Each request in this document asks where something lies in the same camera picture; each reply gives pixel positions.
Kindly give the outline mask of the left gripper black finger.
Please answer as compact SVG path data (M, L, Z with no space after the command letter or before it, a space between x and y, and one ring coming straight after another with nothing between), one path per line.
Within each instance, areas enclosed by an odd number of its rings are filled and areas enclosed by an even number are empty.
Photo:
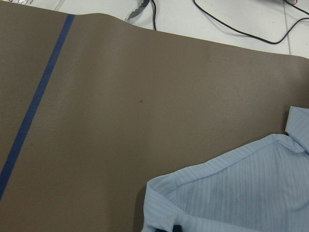
M182 225L179 220L175 220L172 228L173 232L182 232Z

